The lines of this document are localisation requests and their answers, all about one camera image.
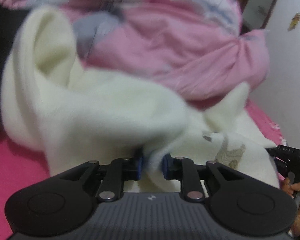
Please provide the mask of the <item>cream white fleece sweater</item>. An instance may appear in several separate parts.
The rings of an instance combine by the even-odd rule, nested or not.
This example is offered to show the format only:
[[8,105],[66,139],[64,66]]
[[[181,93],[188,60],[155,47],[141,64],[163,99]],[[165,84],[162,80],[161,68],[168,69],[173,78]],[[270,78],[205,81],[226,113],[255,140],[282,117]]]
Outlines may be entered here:
[[271,186],[279,179],[266,139],[244,110],[249,85],[237,85],[204,111],[159,84],[99,68],[83,68],[66,16],[54,7],[31,11],[14,38],[1,82],[8,136],[45,154],[57,175],[89,160],[108,164],[141,150],[142,179],[129,192],[177,192],[164,155],[197,164],[218,161]]

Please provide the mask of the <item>pink floral bed blanket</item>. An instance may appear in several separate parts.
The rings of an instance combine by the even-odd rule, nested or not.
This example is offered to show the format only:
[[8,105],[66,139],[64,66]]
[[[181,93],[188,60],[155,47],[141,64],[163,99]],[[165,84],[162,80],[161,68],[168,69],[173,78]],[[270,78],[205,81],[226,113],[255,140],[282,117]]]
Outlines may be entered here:
[[[286,144],[277,123],[250,99],[245,110],[261,133],[275,144]],[[42,153],[15,144],[0,125],[0,239],[12,234],[4,214],[6,200],[16,191],[49,177]]]

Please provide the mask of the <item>pink patterned duvet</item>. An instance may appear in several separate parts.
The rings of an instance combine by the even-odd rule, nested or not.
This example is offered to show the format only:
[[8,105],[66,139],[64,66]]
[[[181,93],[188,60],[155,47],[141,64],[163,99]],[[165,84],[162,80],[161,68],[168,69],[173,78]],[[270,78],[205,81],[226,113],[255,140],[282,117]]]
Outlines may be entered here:
[[236,0],[0,0],[54,5],[70,18],[83,63],[148,78],[186,100],[257,87],[268,75],[266,32],[241,34]]

